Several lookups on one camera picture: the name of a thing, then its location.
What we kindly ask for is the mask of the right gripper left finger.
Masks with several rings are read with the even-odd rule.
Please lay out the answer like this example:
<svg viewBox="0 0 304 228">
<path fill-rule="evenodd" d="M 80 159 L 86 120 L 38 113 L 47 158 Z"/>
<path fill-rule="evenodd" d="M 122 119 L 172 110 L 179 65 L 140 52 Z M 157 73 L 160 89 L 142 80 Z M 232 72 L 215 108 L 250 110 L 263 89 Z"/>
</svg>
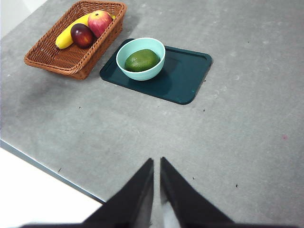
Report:
<svg viewBox="0 0 304 228">
<path fill-rule="evenodd" d="M 130 180 L 85 224 L 149 224 L 154 189 L 154 163 L 149 158 Z"/>
</svg>

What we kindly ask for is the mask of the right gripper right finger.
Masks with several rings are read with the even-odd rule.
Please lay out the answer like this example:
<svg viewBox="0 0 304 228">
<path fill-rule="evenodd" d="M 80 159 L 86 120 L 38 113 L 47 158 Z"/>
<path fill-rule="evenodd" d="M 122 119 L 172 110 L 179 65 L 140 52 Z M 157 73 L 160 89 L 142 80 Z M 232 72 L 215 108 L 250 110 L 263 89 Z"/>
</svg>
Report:
<svg viewBox="0 0 304 228">
<path fill-rule="evenodd" d="M 234 221 L 200 195 L 165 158 L 160 184 L 181 225 L 232 225 Z"/>
</svg>

